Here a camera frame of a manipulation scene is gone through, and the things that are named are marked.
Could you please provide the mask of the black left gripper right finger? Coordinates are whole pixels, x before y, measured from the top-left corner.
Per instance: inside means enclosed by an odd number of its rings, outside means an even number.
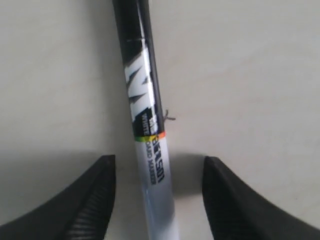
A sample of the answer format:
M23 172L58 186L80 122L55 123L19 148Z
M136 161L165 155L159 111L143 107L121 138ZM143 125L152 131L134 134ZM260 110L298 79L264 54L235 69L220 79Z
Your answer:
M203 161L202 197L215 240L318 240L320 230L258 194L218 157Z

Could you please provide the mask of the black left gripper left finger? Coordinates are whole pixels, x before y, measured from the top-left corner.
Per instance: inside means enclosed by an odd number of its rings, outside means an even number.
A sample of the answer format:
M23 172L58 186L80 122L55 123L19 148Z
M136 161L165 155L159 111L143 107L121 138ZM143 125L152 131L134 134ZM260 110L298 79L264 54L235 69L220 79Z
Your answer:
M2 240L103 240L116 196L116 157L101 156L70 186L0 227Z

